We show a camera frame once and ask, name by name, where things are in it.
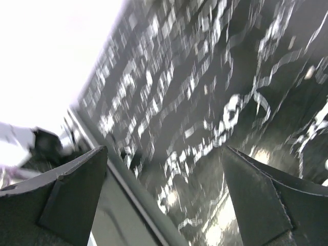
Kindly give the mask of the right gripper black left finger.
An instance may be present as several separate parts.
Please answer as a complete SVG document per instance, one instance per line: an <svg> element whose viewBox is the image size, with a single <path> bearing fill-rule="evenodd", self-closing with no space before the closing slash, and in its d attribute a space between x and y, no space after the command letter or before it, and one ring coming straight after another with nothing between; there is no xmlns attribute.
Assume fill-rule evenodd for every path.
<svg viewBox="0 0 328 246"><path fill-rule="evenodd" d="M106 147L1 189L1 245L87 245L107 169Z"/></svg>

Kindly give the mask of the black marble pattern mat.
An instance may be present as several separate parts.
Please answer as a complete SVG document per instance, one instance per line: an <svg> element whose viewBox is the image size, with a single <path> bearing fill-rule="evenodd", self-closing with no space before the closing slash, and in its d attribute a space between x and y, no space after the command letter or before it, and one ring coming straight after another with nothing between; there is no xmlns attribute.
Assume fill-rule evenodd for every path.
<svg viewBox="0 0 328 246"><path fill-rule="evenodd" d="M224 145L327 180L327 1L131 2L77 113L189 245L242 245Z"/></svg>

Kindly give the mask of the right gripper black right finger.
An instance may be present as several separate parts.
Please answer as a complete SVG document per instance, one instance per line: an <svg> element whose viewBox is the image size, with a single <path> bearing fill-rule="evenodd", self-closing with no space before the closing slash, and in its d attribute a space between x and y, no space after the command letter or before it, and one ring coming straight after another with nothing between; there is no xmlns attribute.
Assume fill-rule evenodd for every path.
<svg viewBox="0 0 328 246"><path fill-rule="evenodd" d="M244 245L327 245L327 187L229 146L221 162Z"/></svg>

